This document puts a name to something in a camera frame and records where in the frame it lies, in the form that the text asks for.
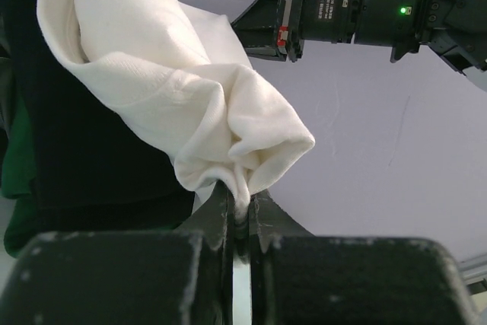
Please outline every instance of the dark green fabric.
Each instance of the dark green fabric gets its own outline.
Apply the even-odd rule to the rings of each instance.
[[[32,129],[24,101],[17,92],[14,121],[2,166],[2,195],[17,200],[4,235],[5,250],[13,257],[39,232],[37,207],[29,187],[35,176]]]

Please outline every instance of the black cloth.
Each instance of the black cloth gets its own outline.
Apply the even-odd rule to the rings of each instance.
[[[140,140],[54,58],[37,22],[36,2],[0,0],[0,12],[33,128],[39,207],[149,200],[165,205],[164,197],[175,195],[180,199],[170,206],[190,213],[194,193],[179,185],[168,156]]]

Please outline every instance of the white cloth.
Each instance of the white cloth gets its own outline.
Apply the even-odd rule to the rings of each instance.
[[[197,191],[224,181],[243,218],[314,138],[255,72],[225,16],[177,0],[38,0],[49,48]]]

